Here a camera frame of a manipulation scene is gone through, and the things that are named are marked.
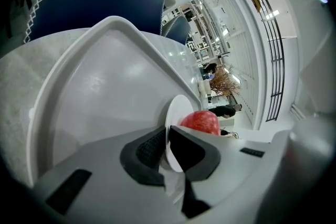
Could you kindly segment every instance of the white countertop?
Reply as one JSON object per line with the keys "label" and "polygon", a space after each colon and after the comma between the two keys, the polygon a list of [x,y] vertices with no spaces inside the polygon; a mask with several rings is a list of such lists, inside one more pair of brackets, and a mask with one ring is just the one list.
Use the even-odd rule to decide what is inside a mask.
{"label": "white countertop", "polygon": [[[0,146],[8,168],[23,183],[28,183],[26,135],[37,94],[56,61],[86,30],[69,30],[33,40],[0,59]],[[143,35],[199,95],[197,83],[202,76],[190,50],[162,36]],[[201,101],[207,108],[207,99]]]}

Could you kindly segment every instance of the red apple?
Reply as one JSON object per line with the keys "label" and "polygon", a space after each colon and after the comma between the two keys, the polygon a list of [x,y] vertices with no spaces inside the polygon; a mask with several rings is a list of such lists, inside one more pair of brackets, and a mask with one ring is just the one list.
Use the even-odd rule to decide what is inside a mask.
{"label": "red apple", "polygon": [[183,119],[181,126],[208,134],[221,135],[218,118],[210,111],[196,111],[189,114]]}

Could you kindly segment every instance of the vase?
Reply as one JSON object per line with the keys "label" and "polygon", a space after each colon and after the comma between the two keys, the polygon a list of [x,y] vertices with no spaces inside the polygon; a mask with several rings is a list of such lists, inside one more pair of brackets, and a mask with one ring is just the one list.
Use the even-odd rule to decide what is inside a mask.
{"label": "vase", "polygon": [[198,90],[201,94],[211,94],[210,82],[208,79],[198,83]]}

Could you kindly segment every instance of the white plastic tray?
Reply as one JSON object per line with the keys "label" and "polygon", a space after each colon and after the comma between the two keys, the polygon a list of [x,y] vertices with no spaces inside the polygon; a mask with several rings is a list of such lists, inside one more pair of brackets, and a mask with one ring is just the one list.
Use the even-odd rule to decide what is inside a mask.
{"label": "white plastic tray", "polygon": [[37,97],[27,135],[30,183],[81,145],[164,125],[172,99],[198,96],[129,21],[108,17],[61,56]]}

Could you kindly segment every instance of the person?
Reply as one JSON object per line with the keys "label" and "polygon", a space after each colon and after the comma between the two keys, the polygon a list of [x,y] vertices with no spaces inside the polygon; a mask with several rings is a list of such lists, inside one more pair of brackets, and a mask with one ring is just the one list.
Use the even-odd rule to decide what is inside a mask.
{"label": "person", "polygon": [[205,76],[205,78],[208,79],[208,80],[212,80],[214,77],[215,77],[215,75],[212,75],[212,74],[207,74]]}
{"label": "person", "polygon": [[215,62],[213,63],[208,63],[205,67],[204,67],[204,72],[205,73],[215,73],[216,72],[216,67],[217,64]]}
{"label": "person", "polygon": [[237,104],[235,106],[231,104],[227,104],[227,105],[217,106],[213,109],[209,109],[209,111],[211,111],[212,113],[215,113],[217,117],[224,117],[228,119],[234,116],[237,111],[240,111],[241,108],[242,108],[241,104]]}

